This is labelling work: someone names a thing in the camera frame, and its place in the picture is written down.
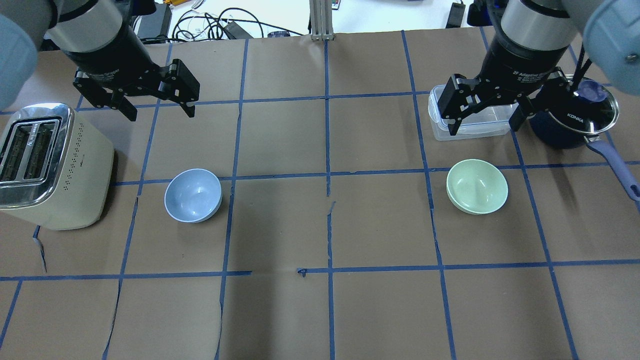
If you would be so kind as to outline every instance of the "blue bowl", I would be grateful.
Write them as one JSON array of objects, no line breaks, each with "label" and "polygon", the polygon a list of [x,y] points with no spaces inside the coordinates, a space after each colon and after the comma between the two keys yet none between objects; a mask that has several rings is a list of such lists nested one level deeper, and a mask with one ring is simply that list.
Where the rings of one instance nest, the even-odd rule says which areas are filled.
[{"label": "blue bowl", "polygon": [[164,192],[164,208],[180,222],[202,222],[222,204],[220,180],[203,168],[192,168],[174,177]]}]

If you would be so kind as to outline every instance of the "pot handle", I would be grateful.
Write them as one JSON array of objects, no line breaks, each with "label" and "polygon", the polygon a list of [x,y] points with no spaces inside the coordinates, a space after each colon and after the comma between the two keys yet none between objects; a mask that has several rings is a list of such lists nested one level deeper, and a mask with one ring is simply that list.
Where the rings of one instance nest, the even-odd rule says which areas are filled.
[{"label": "pot handle", "polygon": [[607,160],[613,173],[616,174],[622,187],[627,192],[627,195],[634,201],[640,201],[640,184],[637,182],[636,177],[631,174],[629,167],[624,160],[622,160],[622,157],[620,157],[616,149],[608,142],[600,140],[599,138],[595,140],[586,139],[586,142],[589,149],[600,154]]}]

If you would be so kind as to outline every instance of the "brown table surface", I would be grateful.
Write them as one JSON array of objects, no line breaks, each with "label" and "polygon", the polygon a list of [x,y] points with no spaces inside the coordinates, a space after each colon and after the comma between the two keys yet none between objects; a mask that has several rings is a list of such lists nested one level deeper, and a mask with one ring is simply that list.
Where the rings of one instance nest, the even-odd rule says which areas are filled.
[{"label": "brown table surface", "polygon": [[[220,359],[638,359],[640,208],[603,159],[528,125],[432,134],[429,91],[475,76],[492,36],[150,45],[187,64],[200,102],[189,119],[136,98],[136,122],[93,109],[71,61],[40,53],[0,125],[29,104],[77,106],[115,146],[114,183],[95,225],[39,229],[46,274],[36,226],[0,213],[0,359],[100,359],[117,299],[108,359],[213,359],[220,326]],[[612,91],[610,139],[640,178],[640,102]],[[467,158],[506,176],[497,212],[449,202],[447,171]],[[223,205],[178,223],[164,189],[195,167],[221,177]]]}]

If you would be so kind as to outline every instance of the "yellow object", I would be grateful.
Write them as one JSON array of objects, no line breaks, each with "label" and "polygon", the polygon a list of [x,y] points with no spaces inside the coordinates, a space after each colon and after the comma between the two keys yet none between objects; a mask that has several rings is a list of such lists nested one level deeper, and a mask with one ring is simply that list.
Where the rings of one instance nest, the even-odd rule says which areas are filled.
[{"label": "yellow object", "polygon": [[186,3],[189,0],[163,0],[163,3],[168,4],[168,5],[174,5],[174,6],[178,6],[182,3]]}]

